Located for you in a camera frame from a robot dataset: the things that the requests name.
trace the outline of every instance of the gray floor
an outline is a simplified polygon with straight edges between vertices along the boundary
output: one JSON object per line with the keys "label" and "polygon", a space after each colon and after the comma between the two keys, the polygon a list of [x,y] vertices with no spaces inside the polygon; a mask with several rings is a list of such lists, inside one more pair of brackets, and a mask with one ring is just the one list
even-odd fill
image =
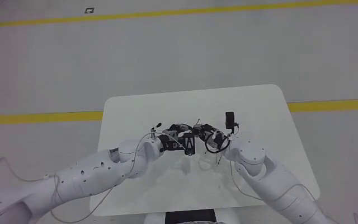
{"label": "gray floor", "polygon": [[[0,0],[0,21],[265,4],[285,0]],[[357,6],[226,12],[0,27],[0,113],[103,110],[112,96],[273,83],[287,102],[358,99]],[[321,189],[341,223],[358,212],[358,111],[295,113]],[[0,125],[0,156],[25,178],[96,152],[101,122]],[[0,164],[1,188],[19,186]],[[55,209],[66,220],[89,198]],[[243,223],[287,223],[265,206],[237,208]],[[144,215],[82,223],[142,223]],[[57,223],[48,214],[39,223]]]}

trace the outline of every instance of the cable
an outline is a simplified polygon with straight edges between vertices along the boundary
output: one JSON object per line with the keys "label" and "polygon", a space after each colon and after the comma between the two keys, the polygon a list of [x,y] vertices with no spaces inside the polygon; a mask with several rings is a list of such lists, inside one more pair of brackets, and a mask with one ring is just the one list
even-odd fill
{"label": "cable", "polygon": [[7,158],[6,158],[6,157],[4,157],[4,156],[0,157],[0,162],[1,162],[1,161],[4,161],[4,162],[5,162],[7,168],[9,169],[9,171],[11,172],[11,174],[12,174],[14,177],[16,177],[18,180],[21,180],[21,181],[23,181],[23,182],[36,182],[36,181],[44,180],[45,178],[47,178],[47,176],[46,176],[46,177],[41,178],[41,179],[25,180],[25,179],[19,177],[19,176],[14,172],[14,170],[13,170],[12,167],[10,166],[9,162],[7,161]]}
{"label": "cable", "polygon": [[239,133],[239,124],[237,124],[236,127],[237,127],[237,132],[234,134],[234,136],[236,136]]}
{"label": "cable", "polygon": [[208,140],[209,140],[209,138],[210,138],[211,136],[213,136],[213,134],[214,134],[214,133],[210,134],[210,135],[206,138],[206,140],[205,140],[205,142],[204,142],[204,145],[205,145],[206,150],[207,150],[208,152],[212,153],[212,154],[216,154],[216,153],[219,153],[219,152],[222,152],[222,151],[226,150],[226,149],[229,147],[229,145],[230,145],[230,140],[228,140],[228,143],[227,143],[227,145],[226,145],[224,148],[221,148],[221,149],[219,149],[219,150],[217,150],[217,151],[212,151],[212,150],[210,150],[210,149],[208,148]]}
{"label": "cable", "polygon": [[257,198],[255,196],[249,195],[249,194],[245,194],[244,192],[241,191],[241,189],[239,188],[239,186],[236,184],[235,180],[234,180],[234,175],[233,175],[233,165],[232,165],[232,161],[230,160],[230,171],[231,171],[231,179],[233,180],[236,188],[239,190],[240,193],[242,193],[243,195],[246,195],[250,198],[254,198],[256,200],[262,200],[261,198]]}

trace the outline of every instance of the white cable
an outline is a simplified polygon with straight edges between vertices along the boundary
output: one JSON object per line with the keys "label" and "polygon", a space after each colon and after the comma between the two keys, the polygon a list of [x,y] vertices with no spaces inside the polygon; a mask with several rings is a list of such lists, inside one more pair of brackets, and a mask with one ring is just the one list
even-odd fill
{"label": "white cable", "polygon": [[21,180],[21,181],[23,181],[23,182],[36,182],[36,181],[40,181],[40,180],[44,180],[45,178],[48,178],[48,177],[45,177],[45,178],[35,179],[35,180],[25,180],[25,179],[19,177],[19,176],[14,172],[14,170],[13,170],[12,167],[10,166],[9,162],[7,161],[7,158],[6,158],[6,157],[4,157],[4,156],[0,157],[0,163],[1,163],[1,161],[4,161],[4,162],[5,162],[7,168],[9,169],[9,171],[11,172],[11,174],[12,174],[14,177],[16,177],[18,180]]}

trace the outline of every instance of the small black object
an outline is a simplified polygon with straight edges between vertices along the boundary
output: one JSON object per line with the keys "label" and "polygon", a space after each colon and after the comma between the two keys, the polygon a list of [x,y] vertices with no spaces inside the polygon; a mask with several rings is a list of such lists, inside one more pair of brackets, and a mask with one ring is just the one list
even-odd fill
{"label": "small black object", "polygon": [[166,212],[165,224],[178,224],[183,222],[216,222],[213,209]]}
{"label": "small black object", "polygon": [[226,121],[225,121],[225,125],[226,125],[226,129],[233,129],[235,128],[235,114],[234,112],[225,112],[225,116],[226,116]]}
{"label": "small black object", "polygon": [[95,12],[95,8],[86,8],[86,10],[84,11],[84,14],[94,13],[94,12]]}
{"label": "small black object", "polygon": [[163,148],[159,151],[179,151],[183,150],[186,155],[194,155],[195,154],[195,136],[193,133],[184,133],[182,137],[178,138],[178,142],[184,146],[181,147],[176,141],[169,138],[167,135],[160,135],[158,138],[161,140],[163,144]]}

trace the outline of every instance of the yellow floor line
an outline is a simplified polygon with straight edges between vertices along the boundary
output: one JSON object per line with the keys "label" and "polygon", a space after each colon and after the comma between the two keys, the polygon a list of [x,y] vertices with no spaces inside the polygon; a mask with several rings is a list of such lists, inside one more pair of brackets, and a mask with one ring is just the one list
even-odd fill
{"label": "yellow floor line", "polygon": [[118,19],[158,17],[158,16],[177,16],[177,15],[205,14],[205,13],[217,13],[217,12],[273,10],[278,8],[317,7],[317,6],[329,6],[333,4],[358,4],[358,0],[318,0],[318,1],[306,1],[306,2],[286,2],[286,3],[276,3],[276,4],[257,4],[257,5],[249,5],[249,6],[227,6],[227,7],[213,7],[213,8],[192,8],[187,10],[134,12],[134,13],[124,13],[124,14],[93,15],[93,16],[68,17],[68,18],[45,18],[39,20],[0,22],[0,27],[54,24],[54,23],[66,23],[66,22],[85,22],[85,21],[99,21],[99,20],[118,20]]}
{"label": "yellow floor line", "polygon": [[[289,102],[288,107],[292,113],[358,110],[358,100]],[[103,111],[0,115],[0,124],[91,122],[102,116]]]}

